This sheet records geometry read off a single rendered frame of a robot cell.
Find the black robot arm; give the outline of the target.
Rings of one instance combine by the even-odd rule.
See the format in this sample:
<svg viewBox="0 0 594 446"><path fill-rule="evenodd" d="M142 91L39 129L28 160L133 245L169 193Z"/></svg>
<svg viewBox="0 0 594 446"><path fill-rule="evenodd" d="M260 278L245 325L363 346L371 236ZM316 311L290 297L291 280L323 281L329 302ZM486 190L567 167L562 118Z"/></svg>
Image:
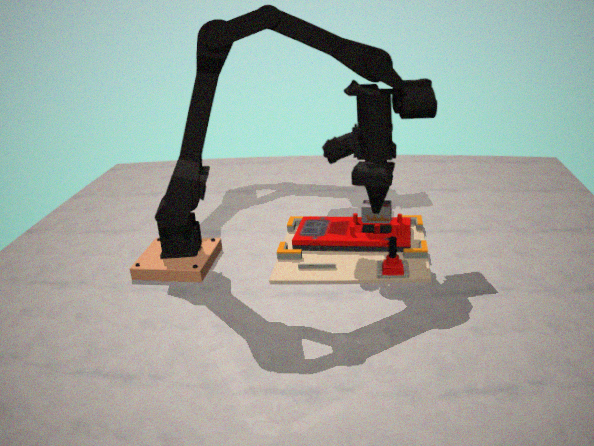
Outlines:
<svg viewBox="0 0 594 446"><path fill-rule="evenodd" d="M390 94L394 113L402 119L437 115L432 81L403 80L386 50L342 38L270 4L229 21L208 21L197 37L196 78L180 154L166 195L155 213L162 249L160 259L194 257L201 248L200 223L191 211L196 209L200 198L205 198L210 166L202 166L202 154L219 74L233 42L264 29L331 55L370 82L382 81L392 87L381 89L377 84L358 84L352 80L343 91L349 97L357 96L358 122L391 122ZM322 148L330 164L351 154L354 158L362 157L357 124L352 132L328 139Z"/></svg>

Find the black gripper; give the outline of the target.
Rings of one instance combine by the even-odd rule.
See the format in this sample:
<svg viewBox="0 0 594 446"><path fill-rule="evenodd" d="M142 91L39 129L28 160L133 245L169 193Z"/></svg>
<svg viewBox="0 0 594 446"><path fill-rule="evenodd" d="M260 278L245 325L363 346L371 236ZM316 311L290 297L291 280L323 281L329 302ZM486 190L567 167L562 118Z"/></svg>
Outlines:
<svg viewBox="0 0 594 446"><path fill-rule="evenodd" d="M365 186L372 212L380 213L389 187L392 186L396 159L396 144L392 141L393 124L361 123L357 121L357 135L362 157L352 172L353 185ZM390 160L390 161L387 161Z"/></svg>

